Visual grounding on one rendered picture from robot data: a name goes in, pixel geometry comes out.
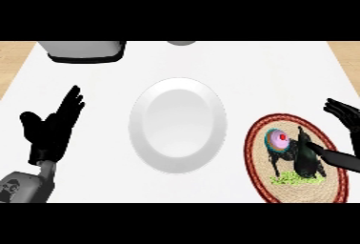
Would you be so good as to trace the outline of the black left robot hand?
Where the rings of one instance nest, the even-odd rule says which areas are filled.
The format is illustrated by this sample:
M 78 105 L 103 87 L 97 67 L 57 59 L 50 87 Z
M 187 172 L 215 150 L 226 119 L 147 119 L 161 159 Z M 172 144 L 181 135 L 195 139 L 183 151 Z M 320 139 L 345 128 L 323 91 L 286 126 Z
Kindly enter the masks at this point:
M 28 163 L 57 162 L 65 154 L 72 129 L 84 108 L 80 87 L 74 86 L 62 100 L 59 109 L 43 120 L 32 112 L 19 115 L 23 137 L 31 143 Z

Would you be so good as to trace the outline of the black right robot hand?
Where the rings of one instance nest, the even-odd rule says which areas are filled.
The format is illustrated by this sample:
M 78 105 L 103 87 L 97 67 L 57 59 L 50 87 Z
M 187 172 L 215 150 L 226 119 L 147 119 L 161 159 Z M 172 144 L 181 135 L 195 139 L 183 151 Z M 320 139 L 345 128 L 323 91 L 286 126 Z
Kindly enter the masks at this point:
M 320 156 L 327 165 L 360 173 L 360 109 L 329 98 L 323 110 L 338 117 L 348 129 L 354 154 L 324 150 L 313 142 L 307 143 L 307 147 Z

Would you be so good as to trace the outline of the round woven red-rimmed placemat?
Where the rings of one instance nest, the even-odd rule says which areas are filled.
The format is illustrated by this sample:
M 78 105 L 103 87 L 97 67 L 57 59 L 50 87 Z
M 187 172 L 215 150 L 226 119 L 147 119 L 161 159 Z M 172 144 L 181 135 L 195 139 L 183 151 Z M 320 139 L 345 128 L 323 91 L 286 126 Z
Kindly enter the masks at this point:
M 293 170 L 293 161 L 286 152 L 271 152 L 264 145 L 264 135 L 270 129 L 282 130 L 290 140 L 298 140 L 298 128 L 302 128 L 313 142 L 324 149 L 336 147 L 319 127 L 304 118 L 273 113 L 252 124 L 243 147 L 248 175 L 255 190 L 270 203 L 347 203 L 348 176 L 345 170 L 329 166 L 319 158 L 326 175 L 316 173 L 314 178 L 302 178 Z

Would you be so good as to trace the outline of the white oval plate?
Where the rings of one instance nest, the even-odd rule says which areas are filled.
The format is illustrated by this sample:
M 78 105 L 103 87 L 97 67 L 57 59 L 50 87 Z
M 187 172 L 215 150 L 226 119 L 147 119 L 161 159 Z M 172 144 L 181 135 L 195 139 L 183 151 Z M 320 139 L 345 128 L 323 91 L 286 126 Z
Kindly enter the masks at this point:
M 128 126 L 134 151 L 164 173 L 190 173 L 209 163 L 226 141 L 226 127 L 220 96 L 190 78 L 159 81 L 136 100 Z

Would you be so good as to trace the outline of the dark green eggplant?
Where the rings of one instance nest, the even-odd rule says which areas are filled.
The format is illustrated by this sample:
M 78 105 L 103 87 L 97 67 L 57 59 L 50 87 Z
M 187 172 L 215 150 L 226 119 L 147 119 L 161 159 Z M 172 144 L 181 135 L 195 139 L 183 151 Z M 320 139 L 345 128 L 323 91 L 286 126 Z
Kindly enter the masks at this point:
M 293 159 L 293 170 L 304 178 L 316 178 L 317 158 L 307 143 L 311 141 L 302 128 L 298 128 L 296 155 Z

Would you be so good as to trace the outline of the grey appliance with black base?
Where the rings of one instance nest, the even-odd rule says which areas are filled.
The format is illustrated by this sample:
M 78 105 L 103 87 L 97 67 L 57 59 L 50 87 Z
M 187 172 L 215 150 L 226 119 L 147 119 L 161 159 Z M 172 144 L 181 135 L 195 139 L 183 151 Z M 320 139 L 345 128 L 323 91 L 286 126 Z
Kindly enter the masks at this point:
M 53 62 L 99 64 L 116 62 L 124 55 L 125 41 L 40 41 Z

